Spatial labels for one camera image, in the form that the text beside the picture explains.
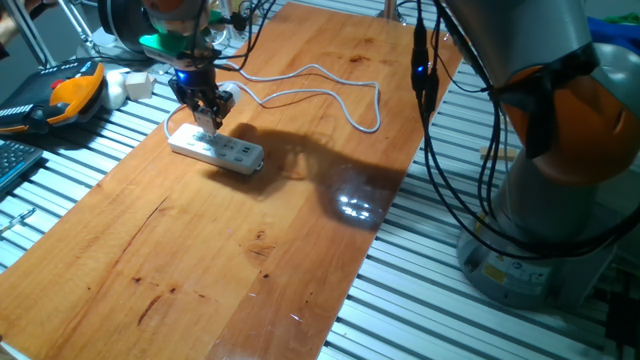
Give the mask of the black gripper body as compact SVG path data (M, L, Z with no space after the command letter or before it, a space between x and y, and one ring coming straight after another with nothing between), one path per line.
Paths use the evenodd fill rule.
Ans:
M188 89L203 106L214 106L216 72L213 67L196 70L175 70L175 76L168 82L173 93L177 89Z

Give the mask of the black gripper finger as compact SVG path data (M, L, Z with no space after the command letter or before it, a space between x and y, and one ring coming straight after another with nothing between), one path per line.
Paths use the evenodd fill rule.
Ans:
M223 125L223 120L235 106L236 100L234 94L227 90L217 90L214 96L213 124L218 130Z
M194 114L200 107L199 100L188 89L177 89L174 91L176 99L181 105L188 108Z

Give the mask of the bare person hand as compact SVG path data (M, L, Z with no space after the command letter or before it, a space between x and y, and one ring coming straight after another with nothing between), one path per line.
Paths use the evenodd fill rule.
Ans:
M13 18L7 12L2 11L0 21L1 46L6 47L18 34L19 30Z

